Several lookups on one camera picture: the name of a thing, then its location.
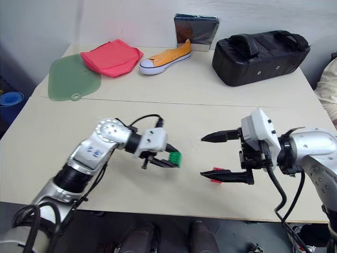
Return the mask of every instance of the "black duffel bag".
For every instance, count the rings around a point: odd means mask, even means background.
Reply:
[[[216,44],[212,65],[229,86],[239,86],[295,71],[310,47],[287,31],[239,34]]]

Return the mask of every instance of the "white wall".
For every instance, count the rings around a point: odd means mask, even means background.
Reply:
[[[301,68],[311,83],[337,51],[336,0],[0,0],[0,4],[0,45],[35,84],[70,41],[102,44],[121,38],[133,46],[174,47],[175,13],[218,16],[215,42],[233,34],[271,30],[303,35],[311,52]]]

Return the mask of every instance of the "floor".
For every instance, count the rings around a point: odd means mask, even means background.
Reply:
[[[13,214],[20,207],[0,202],[0,233],[10,228]],[[208,225],[220,252],[247,253],[250,243],[261,245],[265,253],[292,252],[279,223],[81,210],[59,239],[55,252],[95,252],[99,244],[117,244],[138,225],[155,222],[161,228],[161,253],[188,253],[187,231],[194,220],[202,220]],[[324,250],[319,248],[315,253]]]

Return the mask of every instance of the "pink object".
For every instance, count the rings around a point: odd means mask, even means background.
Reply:
[[[102,75],[118,77],[130,72],[143,53],[121,40],[110,41],[90,52],[82,52],[85,65]]]
[[[213,170],[225,170],[225,169],[214,167]],[[217,181],[215,179],[211,179],[211,182],[213,182],[213,183],[222,183],[221,181]]]

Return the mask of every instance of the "bag handle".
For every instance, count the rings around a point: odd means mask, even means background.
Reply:
[[[235,47],[243,45],[245,50],[244,55],[247,58],[252,58],[259,54],[259,48],[255,44],[254,38],[250,37],[248,34],[233,35],[229,38],[229,43]]]
[[[299,34],[290,33],[288,31],[278,31],[274,34],[274,37],[299,51],[303,51],[309,47],[306,39]]]

